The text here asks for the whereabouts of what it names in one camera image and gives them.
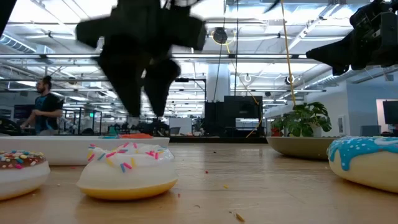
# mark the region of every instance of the white tray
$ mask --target white tray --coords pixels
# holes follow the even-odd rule
[[[169,138],[100,139],[98,136],[7,136],[0,137],[0,151],[43,152],[50,166],[78,166],[88,163],[86,157],[90,144],[112,150],[126,142],[167,147]]]

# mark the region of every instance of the crumb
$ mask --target crumb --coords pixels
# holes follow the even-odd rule
[[[244,222],[244,218],[243,218],[240,214],[235,213],[235,216],[236,216],[236,219],[237,219],[237,220],[239,220],[239,221],[241,221],[241,222]]]

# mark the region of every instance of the beard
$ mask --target beard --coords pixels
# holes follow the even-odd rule
[[[37,92],[38,92],[38,93],[43,93],[43,92],[44,92],[44,88],[38,88],[38,89],[37,89]]]

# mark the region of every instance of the white frosted donut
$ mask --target white frosted donut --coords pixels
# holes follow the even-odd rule
[[[177,182],[174,156],[165,148],[128,142],[116,150],[90,147],[90,163],[77,186],[91,197],[132,200],[171,189]]]
[[[398,193],[398,138],[341,138],[333,141],[328,155],[338,176]]]
[[[41,152],[12,151],[0,154],[0,200],[36,190],[49,174],[49,163]]]

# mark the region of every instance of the wooden table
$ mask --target wooden table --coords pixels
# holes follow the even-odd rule
[[[261,224],[398,220],[398,195],[344,181],[328,169],[327,162],[284,157],[267,145],[171,144],[170,148],[180,177],[166,194],[135,202],[103,202],[86,197],[75,186],[82,167],[52,167],[40,190],[0,202],[0,223],[240,223],[234,212],[246,223]]]

